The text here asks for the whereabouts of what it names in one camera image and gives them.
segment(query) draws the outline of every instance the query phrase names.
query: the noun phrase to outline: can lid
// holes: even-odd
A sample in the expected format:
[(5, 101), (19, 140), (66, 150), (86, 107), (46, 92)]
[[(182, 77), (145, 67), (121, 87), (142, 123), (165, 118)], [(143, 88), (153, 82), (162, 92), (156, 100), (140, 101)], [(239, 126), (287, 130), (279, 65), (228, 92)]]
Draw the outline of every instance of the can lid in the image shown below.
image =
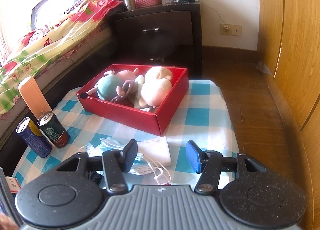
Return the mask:
[(24, 129), (28, 126), (29, 122), (30, 122), (30, 118), (25, 117), (17, 126), (17, 133), (23, 132)]
[(53, 112), (52, 111), (45, 112), (39, 118), (38, 125), (39, 126), (43, 126), (43, 125), (47, 124), (51, 120), (52, 116), (53, 116)]

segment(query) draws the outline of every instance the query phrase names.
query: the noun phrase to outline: floral blanket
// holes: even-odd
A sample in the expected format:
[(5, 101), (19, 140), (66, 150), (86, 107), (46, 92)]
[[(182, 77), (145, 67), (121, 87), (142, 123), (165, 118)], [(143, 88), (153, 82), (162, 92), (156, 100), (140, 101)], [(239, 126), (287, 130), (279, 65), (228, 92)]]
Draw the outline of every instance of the floral blanket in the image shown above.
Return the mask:
[(36, 77), (71, 51), (100, 26), (111, 9), (121, 4), (117, 0), (84, 0), (57, 23), (24, 36), (0, 68), (0, 116), (17, 102), (18, 85), (23, 79)]

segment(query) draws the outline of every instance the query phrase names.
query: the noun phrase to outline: black round motor cover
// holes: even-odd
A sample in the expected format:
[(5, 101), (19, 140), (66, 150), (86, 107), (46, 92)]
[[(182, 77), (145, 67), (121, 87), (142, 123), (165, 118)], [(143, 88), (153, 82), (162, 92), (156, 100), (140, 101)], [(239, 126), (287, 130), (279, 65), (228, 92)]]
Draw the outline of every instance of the black round motor cover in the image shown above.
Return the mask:
[(46, 173), (16, 197), (22, 218), (35, 226), (65, 228), (94, 215), (103, 202), (100, 188), (76, 172)]
[(219, 195), (224, 210), (237, 221), (264, 229), (298, 223), (306, 208), (301, 188), (277, 174), (248, 172)]

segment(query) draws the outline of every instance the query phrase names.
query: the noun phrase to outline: curtain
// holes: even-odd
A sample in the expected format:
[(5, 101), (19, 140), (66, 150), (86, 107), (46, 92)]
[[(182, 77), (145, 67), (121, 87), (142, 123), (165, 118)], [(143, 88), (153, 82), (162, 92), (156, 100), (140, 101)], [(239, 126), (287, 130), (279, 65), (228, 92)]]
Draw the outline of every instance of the curtain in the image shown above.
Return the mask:
[(9, 56), (7, 39), (5, 37), (3, 21), (0, 15), (0, 66), (4, 66), (5, 61)]

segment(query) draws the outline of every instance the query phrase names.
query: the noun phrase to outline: mattress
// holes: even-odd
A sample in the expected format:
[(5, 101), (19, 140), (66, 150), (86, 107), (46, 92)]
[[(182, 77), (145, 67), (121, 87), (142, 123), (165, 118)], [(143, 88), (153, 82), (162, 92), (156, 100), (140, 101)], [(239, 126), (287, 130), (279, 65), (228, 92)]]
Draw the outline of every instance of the mattress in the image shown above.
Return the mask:
[[(79, 47), (77, 51), (74, 51), (70, 57), (57, 61), (45, 72), (42, 72), (36, 77), (37, 84), (43, 94), (48, 92), (75, 66), (98, 51), (101, 47), (113, 41), (111, 29), (109, 26), (105, 25), (106, 23), (103, 23), (100, 27), (100, 32)], [(19, 98), (14, 107), (10, 110), (10, 113), (5, 114), (5, 118), (0, 118), (0, 149), (28, 111), (29, 109), (24, 100)]]

